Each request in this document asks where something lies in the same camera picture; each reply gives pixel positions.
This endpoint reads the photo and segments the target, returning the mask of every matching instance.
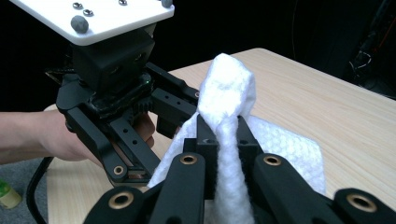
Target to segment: wooden table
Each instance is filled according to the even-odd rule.
[[[236,53],[255,74],[252,114],[315,140],[322,149],[327,196],[368,191],[396,209],[396,102],[265,49]],[[211,62],[172,71],[198,89]],[[171,140],[155,133],[161,158]],[[82,223],[112,186],[89,161],[54,160],[47,176],[49,223]]]

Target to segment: crumpled cloth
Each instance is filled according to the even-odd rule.
[[[234,57],[218,55],[201,84],[196,113],[174,137],[148,187],[165,180],[172,159],[183,151],[184,139],[196,137],[196,118],[200,114],[219,142],[218,184],[213,202],[205,202],[205,223],[254,223],[238,156],[237,116],[247,121],[264,152],[287,159],[316,192],[324,194],[323,161],[318,144],[250,115],[255,100],[254,75]]]

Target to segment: dark background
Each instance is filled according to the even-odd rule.
[[[385,2],[387,10],[379,10]],[[55,102],[59,88],[44,69],[63,66],[68,42],[12,3],[0,4],[0,111],[42,110]],[[149,59],[167,71],[222,52],[264,48],[390,98],[396,90],[394,1],[174,0],[174,5],[175,16],[157,23]],[[359,55],[362,46],[371,61],[352,70],[351,63],[356,68],[369,61]]]

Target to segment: black cable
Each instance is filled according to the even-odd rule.
[[[40,162],[35,174],[30,180],[29,186],[27,187],[26,204],[37,224],[46,224],[47,222],[41,215],[40,211],[38,211],[37,204],[35,203],[35,189],[37,188],[41,177],[43,177],[44,173],[46,173],[47,168],[50,166],[52,160],[53,157],[46,157]]]

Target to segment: human arm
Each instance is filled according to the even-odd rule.
[[[150,147],[154,145],[155,127],[149,115],[142,115],[134,128]],[[100,165],[78,137],[67,130],[64,115],[58,110],[0,113],[0,164],[40,157],[89,159]]]

